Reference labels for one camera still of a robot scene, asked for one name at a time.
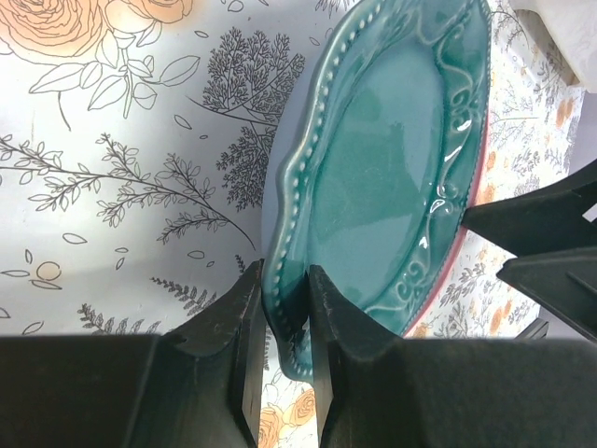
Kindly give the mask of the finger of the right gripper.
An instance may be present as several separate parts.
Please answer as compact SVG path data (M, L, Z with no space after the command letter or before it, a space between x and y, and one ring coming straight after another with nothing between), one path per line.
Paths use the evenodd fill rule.
M596 248L508 260L497 277L574 329L596 328Z
M462 225L513 255L538 255L596 244L596 162L542 189L468 208Z

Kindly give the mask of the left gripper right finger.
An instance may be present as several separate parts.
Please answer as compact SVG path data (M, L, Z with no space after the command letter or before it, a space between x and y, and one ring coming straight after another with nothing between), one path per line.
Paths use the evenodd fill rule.
M594 344L403 339L308 276L321 446L595 445Z

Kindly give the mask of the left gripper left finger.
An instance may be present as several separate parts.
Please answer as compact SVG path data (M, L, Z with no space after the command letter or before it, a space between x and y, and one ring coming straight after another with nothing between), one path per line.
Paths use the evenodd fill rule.
M2 445L256 446L261 271L164 335L3 338Z

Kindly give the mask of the teal beaded ceramic plate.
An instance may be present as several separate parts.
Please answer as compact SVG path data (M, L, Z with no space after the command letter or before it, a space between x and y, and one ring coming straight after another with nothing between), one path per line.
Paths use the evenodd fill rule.
M477 186L490 62L484 1L361 1L331 34L277 170L262 274L289 379L313 379L313 266L397 335L423 313Z

